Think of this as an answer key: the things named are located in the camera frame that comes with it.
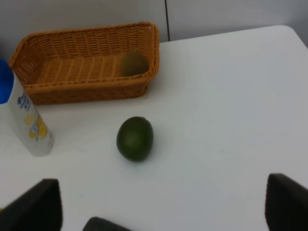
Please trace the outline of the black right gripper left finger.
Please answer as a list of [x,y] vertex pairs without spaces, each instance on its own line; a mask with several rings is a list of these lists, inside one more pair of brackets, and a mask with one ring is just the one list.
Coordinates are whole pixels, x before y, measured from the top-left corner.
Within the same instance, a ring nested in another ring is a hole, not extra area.
[[57,179],[43,179],[0,211],[2,231],[59,231],[62,224]]

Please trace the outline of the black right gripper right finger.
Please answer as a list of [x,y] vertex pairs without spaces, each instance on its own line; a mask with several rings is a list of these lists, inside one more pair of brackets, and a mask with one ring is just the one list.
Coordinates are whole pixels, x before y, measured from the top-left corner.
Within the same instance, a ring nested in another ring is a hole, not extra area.
[[308,229],[308,190],[281,173],[268,177],[265,218],[270,231]]

